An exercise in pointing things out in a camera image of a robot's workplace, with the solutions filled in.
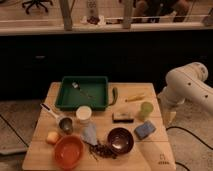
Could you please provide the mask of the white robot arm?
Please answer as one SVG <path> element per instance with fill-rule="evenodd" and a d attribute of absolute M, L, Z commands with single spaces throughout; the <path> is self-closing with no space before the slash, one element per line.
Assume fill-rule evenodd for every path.
<path fill-rule="evenodd" d="M 207 78 L 207 67 L 200 62 L 174 68 L 166 74 L 166 86 L 157 95 L 165 126 L 173 121 L 176 116 L 175 108 L 186 99 L 213 114 L 213 88 L 205 84 Z"/>

